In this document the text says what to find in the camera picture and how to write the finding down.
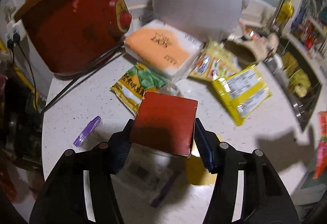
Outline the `yellow sponge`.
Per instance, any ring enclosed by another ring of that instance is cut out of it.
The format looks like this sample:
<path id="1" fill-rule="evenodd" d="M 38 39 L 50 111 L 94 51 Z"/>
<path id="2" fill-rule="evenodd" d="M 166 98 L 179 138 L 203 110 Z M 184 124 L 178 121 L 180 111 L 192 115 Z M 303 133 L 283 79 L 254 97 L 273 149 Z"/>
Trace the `yellow sponge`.
<path id="1" fill-rule="evenodd" d="M 195 186 L 214 185 L 216 174 L 211 174 L 203 165 L 195 141 L 189 158 L 185 159 L 185 176 L 188 184 Z"/>

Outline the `clear plastic cup wrapper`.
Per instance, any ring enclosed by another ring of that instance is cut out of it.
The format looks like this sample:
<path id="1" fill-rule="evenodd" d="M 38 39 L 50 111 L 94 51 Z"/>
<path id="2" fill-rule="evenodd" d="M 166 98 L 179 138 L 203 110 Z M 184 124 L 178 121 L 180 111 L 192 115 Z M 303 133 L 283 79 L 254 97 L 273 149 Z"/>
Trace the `clear plastic cup wrapper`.
<path id="1" fill-rule="evenodd" d="M 167 82 L 167 84 L 164 85 L 162 88 L 160 88 L 157 92 L 160 94 L 166 94 L 169 96 L 176 96 L 176 97 L 181 97 L 181 98 L 184 97 L 182 95 L 180 89 L 175 84 L 172 84 L 170 82 Z"/>

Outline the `orange white tissue pack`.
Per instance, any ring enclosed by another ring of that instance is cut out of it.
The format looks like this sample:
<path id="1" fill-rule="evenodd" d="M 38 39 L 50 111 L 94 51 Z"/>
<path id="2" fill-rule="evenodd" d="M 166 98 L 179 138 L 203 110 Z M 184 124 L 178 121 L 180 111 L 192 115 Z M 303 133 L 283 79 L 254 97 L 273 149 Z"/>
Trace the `orange white tissue pack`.
<path id="1" fill-rule="evenodd" d="M 202 41 L 160 20 L 152 20 L 128 35 L 124 44 L 128 54 L 172 83 L 189 72 L 204 46 Z"/>

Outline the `red cardboard box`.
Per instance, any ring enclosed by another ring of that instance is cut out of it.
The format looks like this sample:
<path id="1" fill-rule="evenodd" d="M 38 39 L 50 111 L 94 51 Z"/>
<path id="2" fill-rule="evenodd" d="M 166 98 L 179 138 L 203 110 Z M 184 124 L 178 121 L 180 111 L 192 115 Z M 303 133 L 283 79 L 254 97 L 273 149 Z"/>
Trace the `red cardboard box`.
<path id="1" fill-rule="evenodd" d="M 190 156 L 197 106 L 193 99 L 146 92 L 130 141 L 165 153 Z"/>

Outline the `white wall power socket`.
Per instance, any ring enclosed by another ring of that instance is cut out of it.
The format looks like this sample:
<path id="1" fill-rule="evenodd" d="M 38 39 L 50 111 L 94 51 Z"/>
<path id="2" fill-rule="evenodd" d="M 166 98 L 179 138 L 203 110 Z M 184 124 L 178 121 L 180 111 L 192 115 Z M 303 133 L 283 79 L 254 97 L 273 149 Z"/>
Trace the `white wall power socket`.
<path id="1" fill-rule="evenodd" d="M 7 33 L 5 34 L 6 40 L 13 41 L 13 36 L 15 33 L 17 33 L 20 36 L 20 39 L 26 38 L 26 30 L 24 28 L 22 20 L 19 20 L 17 22 L 11 20 L 7 24 Z"/>

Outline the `steel faucet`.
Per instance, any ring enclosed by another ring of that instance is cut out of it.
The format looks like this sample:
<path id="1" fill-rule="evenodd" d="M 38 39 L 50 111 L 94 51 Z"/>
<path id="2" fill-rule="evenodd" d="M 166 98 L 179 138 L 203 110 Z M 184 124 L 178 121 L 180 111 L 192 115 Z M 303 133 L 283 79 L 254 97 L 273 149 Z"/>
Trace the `steel faucet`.
<path id="1" fill-rule="evenodd" d="M 313 8 L 312 15 L 314 17 L 318 14 L 318 8 L 316 0 L 309 0 L 311 2 L 311 6 Z M 277 33 L 282 33 L 283 29 L 289 22 L 289 20 L 293 17 L 295 12 L 295 7 L 293 6 L 292 0 L 280 0 L 276 7 L 276 10 L 268 21 L 268 29 L 270 31 L 274 31 Z"/>

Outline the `yellow green snack wrapper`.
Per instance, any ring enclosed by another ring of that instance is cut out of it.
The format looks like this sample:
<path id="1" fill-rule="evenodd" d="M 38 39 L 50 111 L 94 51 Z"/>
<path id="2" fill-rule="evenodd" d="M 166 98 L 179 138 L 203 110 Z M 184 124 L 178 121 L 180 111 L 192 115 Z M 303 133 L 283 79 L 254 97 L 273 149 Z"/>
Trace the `yellow green snack wrapper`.
<path id="1" fill-rule="evenodd" d="M 118 99 L 134 115 L 138 113 L 147 91 L 157 92 L 167 84 L 167 79 L 141 63 L 130 68 L 112 87 Z"/>

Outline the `yellow snack bag back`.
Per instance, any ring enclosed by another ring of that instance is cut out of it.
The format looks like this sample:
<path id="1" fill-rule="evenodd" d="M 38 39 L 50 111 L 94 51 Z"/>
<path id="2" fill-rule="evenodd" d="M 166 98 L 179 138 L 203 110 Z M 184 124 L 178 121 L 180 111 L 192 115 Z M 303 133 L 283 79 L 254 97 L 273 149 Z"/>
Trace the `yellow snack bag back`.
<path id="1" fill-rule="evenodd" d="M 216 79 L 212 85 L 237 126 L 242 125 L 251 112 L 272 96 L 256 65 Z"/>

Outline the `yellow snack bag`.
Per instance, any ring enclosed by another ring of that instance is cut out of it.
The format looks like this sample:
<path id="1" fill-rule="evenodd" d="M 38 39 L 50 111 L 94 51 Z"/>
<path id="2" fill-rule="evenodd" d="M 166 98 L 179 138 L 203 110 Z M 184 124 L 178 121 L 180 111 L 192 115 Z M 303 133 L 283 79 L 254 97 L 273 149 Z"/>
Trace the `yellow snack bag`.
<path id="1" fill-rule="evenodd" d="M 256 65 L 216 79 L 212 85 L 237 126 L 242 125 L 251 112 L 272 96 Z"/>
<path id="2" fill-rule="evenodd" d="M 219 78 L 229 77 L 241 71 L 237 58 L 221 43 L 209 40 L 193 71 L 191 78 L 211 82 Z"/>

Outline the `yellow snack bag front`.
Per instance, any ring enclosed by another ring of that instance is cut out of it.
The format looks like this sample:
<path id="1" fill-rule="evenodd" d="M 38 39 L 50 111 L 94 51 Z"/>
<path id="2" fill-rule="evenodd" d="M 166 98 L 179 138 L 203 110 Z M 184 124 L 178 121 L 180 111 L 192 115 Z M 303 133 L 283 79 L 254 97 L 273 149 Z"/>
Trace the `yellow snack bag front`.
<path id="1" fill-rule="evenodd" d="M 193 71 L 191 78 L 211 82 L 219 78 L 229 77 L 241 71 L 237 58 L 221 43 L 209 40 Z"/>

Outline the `red slow cooker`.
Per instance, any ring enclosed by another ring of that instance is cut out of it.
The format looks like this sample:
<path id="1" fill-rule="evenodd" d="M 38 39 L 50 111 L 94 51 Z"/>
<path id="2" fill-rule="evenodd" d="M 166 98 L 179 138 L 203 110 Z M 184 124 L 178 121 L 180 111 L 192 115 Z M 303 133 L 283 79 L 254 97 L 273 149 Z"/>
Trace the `red slow cooker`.
<path id="1" fill-rule="evenodd" d="M 82 72 L 129 30 L 124 0 L 26 0 L 15 14 L 54 74 Z"/>

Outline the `steel sink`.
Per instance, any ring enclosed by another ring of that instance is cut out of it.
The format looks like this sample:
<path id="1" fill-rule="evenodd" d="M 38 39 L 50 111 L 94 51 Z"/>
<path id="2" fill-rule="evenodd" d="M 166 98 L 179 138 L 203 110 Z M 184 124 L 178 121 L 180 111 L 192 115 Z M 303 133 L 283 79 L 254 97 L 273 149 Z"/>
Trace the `steel sink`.
<path id="1" fill-rule="evenodd" d="M 301 130 L 305 130 L 322 89 L 314 69 L 288 38 L 279 39 L 276 53 L 269 54 L 264 64 L 286 95 Z"/>

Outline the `purple clear noodle wrapper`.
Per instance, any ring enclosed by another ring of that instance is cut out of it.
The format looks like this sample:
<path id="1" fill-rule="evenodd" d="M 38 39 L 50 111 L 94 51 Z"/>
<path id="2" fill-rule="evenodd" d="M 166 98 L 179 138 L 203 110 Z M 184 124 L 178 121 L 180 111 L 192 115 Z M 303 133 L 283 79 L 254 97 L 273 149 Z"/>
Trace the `purple clear noodle wrapper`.
<path id="1" fill-rule="evenodd" d="M 94 132 L 97 126 L 101 123 L 101 117 L 96 116 L 91 120 L 87 126 L 82 130 L 78 137 L 74 140 L 73 145 L 76 147 L 81 147 L 87 138 Z"/>

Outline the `beige paper cup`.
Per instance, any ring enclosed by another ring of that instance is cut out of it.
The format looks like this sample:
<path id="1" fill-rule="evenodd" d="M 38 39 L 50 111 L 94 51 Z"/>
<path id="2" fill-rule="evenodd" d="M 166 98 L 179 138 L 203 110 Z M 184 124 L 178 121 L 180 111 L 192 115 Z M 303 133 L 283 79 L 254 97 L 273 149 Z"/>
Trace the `beige paper cup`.
<path id="1" fill-rule="evenodd" d="M 264 61 L 270 54 L 276 53 L 278 45 L 279 37 L 275 33 L 254 40 L 227 40 L 224 43 L 224 47 L 244 65 L 258 64 Z"/>

